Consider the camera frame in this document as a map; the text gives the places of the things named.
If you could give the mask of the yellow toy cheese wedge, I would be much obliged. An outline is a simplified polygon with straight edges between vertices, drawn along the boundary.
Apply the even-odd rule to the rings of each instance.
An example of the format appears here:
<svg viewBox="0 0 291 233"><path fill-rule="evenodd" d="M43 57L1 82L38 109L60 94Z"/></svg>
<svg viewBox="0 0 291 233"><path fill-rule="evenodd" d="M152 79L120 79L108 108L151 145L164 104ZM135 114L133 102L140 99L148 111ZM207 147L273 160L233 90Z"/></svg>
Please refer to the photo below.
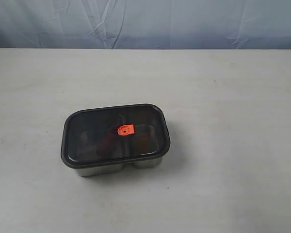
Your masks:
<svg viewBox="0 0 291 233"><path fill-rule="evenodd" d="M132 148L135 155L151 153L151 141L148 133L138 133L132 141Z"/></svg>

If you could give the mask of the red toy sausage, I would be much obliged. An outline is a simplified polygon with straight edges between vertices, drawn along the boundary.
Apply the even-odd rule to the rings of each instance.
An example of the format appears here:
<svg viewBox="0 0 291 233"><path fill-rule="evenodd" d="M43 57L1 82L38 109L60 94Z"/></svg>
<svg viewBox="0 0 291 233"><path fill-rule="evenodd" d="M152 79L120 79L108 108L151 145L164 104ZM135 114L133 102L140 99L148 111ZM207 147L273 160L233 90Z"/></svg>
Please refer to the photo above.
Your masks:
<svg viewBox="0 0 291 233"><path fill-rule="evenodd" d="M97 144L97 155L100 157L112 157L117 146L117 128L111 129Z"/></svg>

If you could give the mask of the smoky transparent lunchbox lid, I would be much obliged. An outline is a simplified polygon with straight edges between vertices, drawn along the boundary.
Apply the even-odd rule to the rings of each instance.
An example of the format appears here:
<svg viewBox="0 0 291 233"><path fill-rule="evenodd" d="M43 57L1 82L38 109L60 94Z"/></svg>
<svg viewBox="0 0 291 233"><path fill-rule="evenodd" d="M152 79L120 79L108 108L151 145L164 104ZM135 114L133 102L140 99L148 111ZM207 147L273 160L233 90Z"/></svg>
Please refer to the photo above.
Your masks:
<svg viewBox="0 0 291 233"><path fill-rule="evenodd" d="M80 110L66 119L61 159L72 169L123 165L161 158L169 148L159 107L112 106Z"/></svg>

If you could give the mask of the stainless steel lunchbox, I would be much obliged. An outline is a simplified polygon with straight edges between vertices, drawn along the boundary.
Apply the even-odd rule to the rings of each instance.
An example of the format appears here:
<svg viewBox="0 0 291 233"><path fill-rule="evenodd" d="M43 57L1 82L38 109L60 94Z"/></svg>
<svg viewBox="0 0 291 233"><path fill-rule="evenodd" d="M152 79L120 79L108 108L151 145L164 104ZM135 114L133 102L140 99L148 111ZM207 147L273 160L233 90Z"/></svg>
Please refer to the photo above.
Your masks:
<svg viewBox="0 0 291 233"><path fill-rule="evenodd" d="M162 162L163 157L149 159L131 163L136 169L148 169L157 167ZM125 164L98 166L90 168L75 169L75 172L81 177L90 177L120 172L124 169Z"/></svg>

